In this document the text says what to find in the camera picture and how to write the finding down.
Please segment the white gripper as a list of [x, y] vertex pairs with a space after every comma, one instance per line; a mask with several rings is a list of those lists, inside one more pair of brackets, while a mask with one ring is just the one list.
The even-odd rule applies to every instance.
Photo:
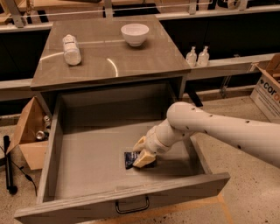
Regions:
[[163, 145], [156, 135], [156, 127], [152, 127], [146, 136], [142, 136], [133, 147], [133, 151], [141, 151], [133, 166], [142, 168], [156, 160], [155, 153], [166, 153], [171, 149], [170, 146]]

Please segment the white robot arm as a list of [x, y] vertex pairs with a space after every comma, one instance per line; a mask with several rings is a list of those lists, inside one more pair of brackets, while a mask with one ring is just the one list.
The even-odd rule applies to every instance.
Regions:
[[166, 153], [172, 146], [201, 132], [229, 144], [262, 161], [280, 167], [280, 125], [214, 115], [179, 101], [167, 110], [166, 119], [152, 127], [133, 147], [139, 153], [135, 167], [142, 168]]

